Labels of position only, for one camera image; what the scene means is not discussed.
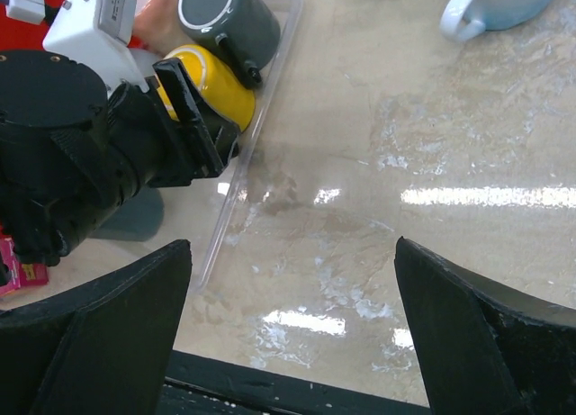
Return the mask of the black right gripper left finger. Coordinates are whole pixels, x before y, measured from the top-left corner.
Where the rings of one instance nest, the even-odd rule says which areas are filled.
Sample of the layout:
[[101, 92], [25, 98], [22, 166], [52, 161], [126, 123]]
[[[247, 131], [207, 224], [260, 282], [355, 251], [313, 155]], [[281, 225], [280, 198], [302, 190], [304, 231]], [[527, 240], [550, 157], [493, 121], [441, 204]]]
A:
[[185, 304], [175, 240], [50, 298], [1, 313], [3, 414], [153, 414]]

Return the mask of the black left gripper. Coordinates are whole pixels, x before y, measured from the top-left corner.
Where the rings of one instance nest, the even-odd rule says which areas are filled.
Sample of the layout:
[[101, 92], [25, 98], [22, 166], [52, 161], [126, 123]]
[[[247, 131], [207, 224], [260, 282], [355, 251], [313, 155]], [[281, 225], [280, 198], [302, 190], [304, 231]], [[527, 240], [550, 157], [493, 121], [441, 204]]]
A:
[[123, 83], [109, 100], [116, 207], [145, 185], [182, 187], [215, 178], [239, 152], [239, 126], [208, 105], [180, 59], [161, 60], [153, 69], [146, 93]]

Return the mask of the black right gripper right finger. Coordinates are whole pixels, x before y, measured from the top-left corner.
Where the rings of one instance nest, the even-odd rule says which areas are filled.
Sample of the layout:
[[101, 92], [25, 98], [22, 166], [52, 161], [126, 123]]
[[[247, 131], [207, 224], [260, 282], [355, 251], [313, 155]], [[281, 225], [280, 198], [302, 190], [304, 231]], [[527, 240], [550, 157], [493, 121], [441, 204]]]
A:
[[573, 414], [575, 311], [399, 238], [394, 268], [435, 414]]

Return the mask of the yellow mug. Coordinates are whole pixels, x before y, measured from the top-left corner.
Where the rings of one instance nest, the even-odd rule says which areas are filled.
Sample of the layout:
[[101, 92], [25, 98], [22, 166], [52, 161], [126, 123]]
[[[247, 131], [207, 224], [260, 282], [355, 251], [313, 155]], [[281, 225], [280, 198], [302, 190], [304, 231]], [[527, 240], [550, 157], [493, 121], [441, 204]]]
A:
[[206, 48], [185, 44], [168, 52], [183, 65], [203, 100], [220, 116], [235, 122], [241, 132], [250, 125], [256, 111], [255, 92], [245, 88], [232, 70]]

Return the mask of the dark grey mug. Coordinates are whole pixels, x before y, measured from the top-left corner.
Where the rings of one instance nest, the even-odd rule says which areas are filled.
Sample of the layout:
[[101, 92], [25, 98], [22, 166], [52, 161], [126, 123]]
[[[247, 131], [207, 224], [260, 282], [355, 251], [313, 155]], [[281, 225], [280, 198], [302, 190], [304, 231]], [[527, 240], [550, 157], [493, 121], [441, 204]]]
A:
[[275, 56], [281, 28], [262, 0], [178, 0], [184, 33], [223, 61], [247, 89], [263, 84], [261, 70]]

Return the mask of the blue white round mug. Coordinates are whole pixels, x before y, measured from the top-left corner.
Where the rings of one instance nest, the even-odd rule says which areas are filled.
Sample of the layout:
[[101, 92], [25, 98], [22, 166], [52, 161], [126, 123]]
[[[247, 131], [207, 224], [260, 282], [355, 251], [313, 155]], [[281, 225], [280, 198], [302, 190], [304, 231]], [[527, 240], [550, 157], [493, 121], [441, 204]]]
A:
[[439, 30], [465, 42], [484, 32], [504, 31], [539, 15], [553, 0], [449, 0]]

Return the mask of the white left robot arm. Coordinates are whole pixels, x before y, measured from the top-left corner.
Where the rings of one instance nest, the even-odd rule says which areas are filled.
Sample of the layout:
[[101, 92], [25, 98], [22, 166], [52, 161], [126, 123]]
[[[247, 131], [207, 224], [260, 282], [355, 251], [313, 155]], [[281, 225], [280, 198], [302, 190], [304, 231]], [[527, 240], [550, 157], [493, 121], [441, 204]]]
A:
[[56, 266], [144, 186], [219, 176], [239, 126], [202, 98], [180, 59], [109, 90], [43, 50], [1, 54], [1, 231], [25, 265]]

